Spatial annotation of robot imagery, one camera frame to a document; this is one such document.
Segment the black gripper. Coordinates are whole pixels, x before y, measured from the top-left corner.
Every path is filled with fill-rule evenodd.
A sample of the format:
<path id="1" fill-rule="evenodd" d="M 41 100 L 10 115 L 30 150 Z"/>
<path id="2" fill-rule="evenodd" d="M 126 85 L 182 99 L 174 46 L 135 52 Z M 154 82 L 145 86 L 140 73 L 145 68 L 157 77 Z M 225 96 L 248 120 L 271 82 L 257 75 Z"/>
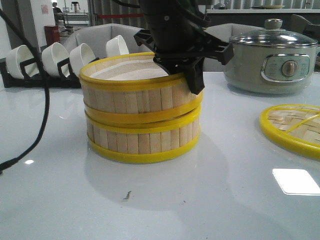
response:
<path id="1" fill-rule="evenodd" d="M 160 36 L 165 47 L 177 41 L 177 46 L 170 50 L 160 49 L 147 29 L 138 31 L 134 39 L 139 46 L 144 45 L 154 53 L 153 61 L 167 73 L 184 72 L 190 92 L 196 95 L 205 87 L 203 80 L 205 59 L 217 60 L 226 65 L 234 55 L 230 43 L 206 32 L 196 32 L 194 37 L 183 39 L 178 39 L 176 33 L 170 33 L 167 40 L 163 35 Z"/>

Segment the robot arm dark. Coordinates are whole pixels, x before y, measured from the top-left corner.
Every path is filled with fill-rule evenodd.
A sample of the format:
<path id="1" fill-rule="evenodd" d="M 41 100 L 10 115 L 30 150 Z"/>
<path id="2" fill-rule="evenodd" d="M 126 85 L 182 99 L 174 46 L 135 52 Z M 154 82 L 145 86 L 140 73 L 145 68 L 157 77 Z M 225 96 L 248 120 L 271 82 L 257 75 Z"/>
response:
<path id="1" fill-rule="evenodd" d="M 183 73 L 191 93 L 203 88 L 205 58 L 226 65 L 233 57 L 230 43 L 205 32 L 211 20 L 196 0 L 141 0 L 147 23 L 134 35 L 136 43 L 154 53 L 153 61 L 169 75 Z"/>

